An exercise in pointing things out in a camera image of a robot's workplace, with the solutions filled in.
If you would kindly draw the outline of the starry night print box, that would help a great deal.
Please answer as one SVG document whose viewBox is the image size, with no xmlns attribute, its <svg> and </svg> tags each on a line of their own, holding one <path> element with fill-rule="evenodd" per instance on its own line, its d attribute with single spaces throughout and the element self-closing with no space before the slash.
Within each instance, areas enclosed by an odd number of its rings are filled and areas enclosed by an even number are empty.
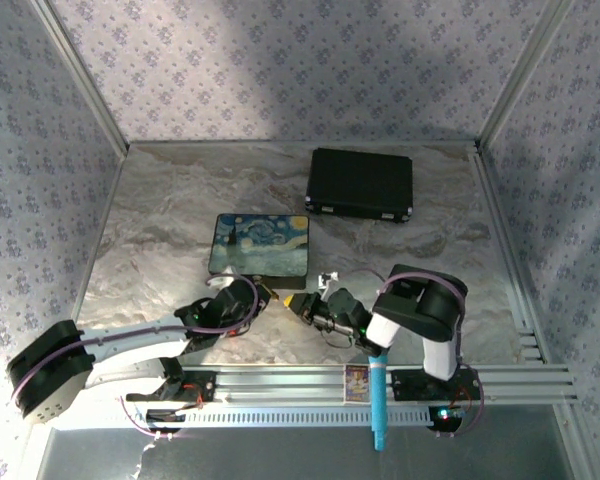
<svg viewBox="0 0 600 480">
<path fill-rule="evenodd" d="M 208 272 L 259 277 L 273 289 L 303 290 L 309 271 L 309 229 L 306 215 L 220 214 Z"/>
</svg>

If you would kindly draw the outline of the small colourful card box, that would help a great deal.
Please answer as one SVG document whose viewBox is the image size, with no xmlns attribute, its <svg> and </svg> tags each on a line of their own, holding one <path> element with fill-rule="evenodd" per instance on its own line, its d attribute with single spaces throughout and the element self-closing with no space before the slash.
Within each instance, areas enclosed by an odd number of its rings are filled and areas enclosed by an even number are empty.
<svg viewBox="0 0 600 480">
<path fill-rule="evenodd" d="M 347 364 L 344 367 L 344 402 L 370 403 L 370 374 L 367 365 Z"/>
</svg>

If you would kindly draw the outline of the blue toy microphone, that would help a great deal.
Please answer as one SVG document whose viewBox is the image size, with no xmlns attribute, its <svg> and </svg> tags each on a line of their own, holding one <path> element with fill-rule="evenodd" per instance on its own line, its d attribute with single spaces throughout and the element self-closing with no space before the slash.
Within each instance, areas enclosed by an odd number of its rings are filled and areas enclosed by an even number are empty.
<svg viewBox="0 0 600 480">
<path fill-rule="evenodd" d="M 377 452 L 385 449 L 388 429 L 386 366 L 386 354 L 369 358 L 371 431 Z"/>
</svg>

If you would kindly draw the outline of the left control board black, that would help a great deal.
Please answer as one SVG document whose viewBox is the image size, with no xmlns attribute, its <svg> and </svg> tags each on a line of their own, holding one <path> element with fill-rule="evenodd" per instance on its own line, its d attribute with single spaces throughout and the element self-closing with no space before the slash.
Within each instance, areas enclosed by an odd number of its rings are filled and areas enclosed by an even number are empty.
<svg viewBox="0 0 600 480">
<path fill-rule="evenodd" d="M 183 424 L 185 420 L 186 416 L 176 410 L 148 409 L 145 415 L 145 422 L 152 433 L 176 434 L 181 430 L 176 424 Z"/>
</svg>

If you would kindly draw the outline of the black hard case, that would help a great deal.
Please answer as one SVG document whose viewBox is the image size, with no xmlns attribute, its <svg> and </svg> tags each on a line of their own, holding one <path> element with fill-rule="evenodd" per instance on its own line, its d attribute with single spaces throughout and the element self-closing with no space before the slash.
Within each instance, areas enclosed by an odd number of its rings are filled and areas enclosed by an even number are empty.
<svg viewBox="0 0 600 480">
<path fill-rule="evenodd" d="M 413 213 L 413 161 L 318 148 L 312 152 L 304 203 L 315 214 L 406 223 Z"/>
</svg>

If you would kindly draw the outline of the right control board with LED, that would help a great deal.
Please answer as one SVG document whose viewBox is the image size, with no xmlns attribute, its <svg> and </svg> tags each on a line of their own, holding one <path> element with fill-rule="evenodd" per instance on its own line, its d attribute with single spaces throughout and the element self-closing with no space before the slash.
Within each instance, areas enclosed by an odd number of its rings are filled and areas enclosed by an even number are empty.
<svg viewBox="0 0 600 480">
<path fill-rule="evenodd" d="M 429 429 L 436 434 L 453 436 L 461 427 L 465 412 L 461 407 L 436 406 L 429 408 L 432 424 Z"/>
</svg>

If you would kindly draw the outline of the aluminium frame rail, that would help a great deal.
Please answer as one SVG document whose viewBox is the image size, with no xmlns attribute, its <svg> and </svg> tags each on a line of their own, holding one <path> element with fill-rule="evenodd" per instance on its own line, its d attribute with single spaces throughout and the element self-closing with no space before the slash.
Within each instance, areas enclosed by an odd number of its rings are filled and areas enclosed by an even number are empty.
<svg viewBox="0 0 600 480">
<path fill-rule="evenodd" d="M 231 406 L 282 404 L 327 406 L 344 404 L 345 365 L 190 365 L 167 368 L 161 363 L 133 365 L 114 372 L 98 373 L 88 381 L 81 402 L 125 399 L 127 394 L 149 394 L 170 375 L 186 371 L 217 373 L 214 400 Z M 393 370 L 421 370 L 414 365 L 390 366 L 386 370 L 390 403 L 443 405 L 457 401 L 465 405 L 574 403 L 577 394 L 572 376 L 563 365 L 478 366 L 468 369 L 479 378 L 481 398 L 449 401 L 396 401 L 391 387 Z"/>
</svg>

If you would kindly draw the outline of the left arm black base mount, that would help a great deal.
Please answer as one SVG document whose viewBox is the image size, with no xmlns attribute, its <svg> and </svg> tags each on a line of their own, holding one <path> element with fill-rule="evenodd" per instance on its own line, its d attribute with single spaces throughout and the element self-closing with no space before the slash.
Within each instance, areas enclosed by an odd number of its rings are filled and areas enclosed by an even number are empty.
<svg viewBox="0 0 600 480">
<path fill-rule="evenodd" d="M 129 402 L 184 402 L 208 403 L 214 400 L 217 373 L 215 371 L 186 371 L 170 375 L 164 383 L 149 394 L 130 393 Z"/>
</svg>

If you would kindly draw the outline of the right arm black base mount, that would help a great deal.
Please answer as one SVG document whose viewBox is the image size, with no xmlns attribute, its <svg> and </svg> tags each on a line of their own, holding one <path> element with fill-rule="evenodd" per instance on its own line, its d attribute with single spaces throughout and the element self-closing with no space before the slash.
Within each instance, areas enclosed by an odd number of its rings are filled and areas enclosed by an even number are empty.
<svg viewBox="0 0 600 480">
<path fill-rule="evenodd" d="M 478 376 L 468 369 L 458 370 L 447 381 L 436 379 L 423 370 L 393 370 L 391 387 L 396 401 L 479 400 Z"/>
</svg>

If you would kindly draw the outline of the aluminium table side rail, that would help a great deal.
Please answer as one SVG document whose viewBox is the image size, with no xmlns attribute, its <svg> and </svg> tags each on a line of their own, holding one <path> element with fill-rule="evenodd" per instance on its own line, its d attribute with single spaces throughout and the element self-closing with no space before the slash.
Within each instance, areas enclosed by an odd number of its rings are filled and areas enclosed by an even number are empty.
<svg viewBox="0 0 600 480">
<path fill-rule="evenodd" d="M 488 165 L 480 149 L 471 150 L 476 181 L 488 211 L 492 236 L 501 263 L 503 282 L 509 299 L 513 322 L 521 345 L 521 357 L 526 363 L 540 365 L 549 363 L 546 346 L 537 322 L 537 312 L 526 288 L 518 261 L 514 256 L 513 240 L 505 222 L 504 211 L 497 196 Z"/>
</svg>

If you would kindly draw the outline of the aluminium corner post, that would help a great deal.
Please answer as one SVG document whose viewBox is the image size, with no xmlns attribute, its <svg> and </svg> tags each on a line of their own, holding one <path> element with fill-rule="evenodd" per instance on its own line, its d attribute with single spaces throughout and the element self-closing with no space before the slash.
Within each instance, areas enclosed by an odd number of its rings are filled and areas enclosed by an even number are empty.
<svg viewBox="0 0 600 480">
<path fill-rule="evenodd" d="M 476 138 L 479 152 L 489 147 L 513 112 L 520 95 L 551 45 L 575 0 L 546 0 L 521 54 L 506 81 L 481 133 Z"/>
<path fill-rule="evenodd" d="M 69 71 L 87 106 L 103 129 L 109 143 L 119 156 L 128 152 L 128 144 L 114 116 L 99 92 L 94 77 L 89 72 L 75 47 L 68 30 L 63 25 L 51 0 L 26 0 L 32 7 L 51 42 Z"/>
</svg>

